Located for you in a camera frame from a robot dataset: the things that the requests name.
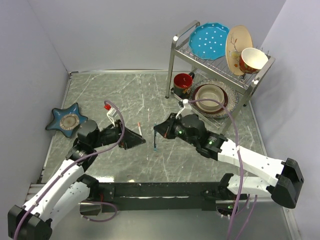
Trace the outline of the white orange-tipped marker pen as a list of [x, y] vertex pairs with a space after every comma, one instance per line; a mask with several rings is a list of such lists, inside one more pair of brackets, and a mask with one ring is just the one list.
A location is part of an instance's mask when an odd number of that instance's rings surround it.
[[142, 128], [141, 126], [138, 126], [138, 131], [139, 131], [139, 135], [141, 135], [143, 137], [143, 133], [142, 133]]

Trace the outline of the blue marker pen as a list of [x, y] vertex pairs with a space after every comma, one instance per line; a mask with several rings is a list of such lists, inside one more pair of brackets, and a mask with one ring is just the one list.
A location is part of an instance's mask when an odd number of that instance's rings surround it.
[[155, 129], [156, 125], [157, 122], [155, 122], [153, 126], [153, 149], [155, 152], [157, 151], [157, 131]]

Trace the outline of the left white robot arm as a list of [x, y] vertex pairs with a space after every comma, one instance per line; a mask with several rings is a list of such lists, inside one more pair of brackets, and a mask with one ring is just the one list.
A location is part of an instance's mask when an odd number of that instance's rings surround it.
[[98, 156], [98, 147], [124, 150], [146, 143], [120, 120], [99, 130], [94, 120], [82, 123], [73, 147], [51, 179], [22, 207], [8, 212], [8, 236], [14, 240], [48, 240], [54, 228], [77, 204], [101, 201], [99, 181], [85, 172]]

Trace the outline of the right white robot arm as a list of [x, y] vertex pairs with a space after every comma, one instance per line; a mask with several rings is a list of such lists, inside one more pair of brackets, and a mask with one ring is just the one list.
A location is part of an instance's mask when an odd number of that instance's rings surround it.
[[230, 199], [238, 190], [243, 194], [271, 197], [278, 205], [294, 209], [297, 205], [304, 177], [298, 162], [292, 158], [280, 160], [254, 152], [222, 134], [209, 131], [196, 114], [184, 117], [171, 113], [154, 126], [165, 139], [180, 138], [195, 147], [203, 157], [243, 168], [252, 176], [233, 175], [219, 186], [219, 195]]

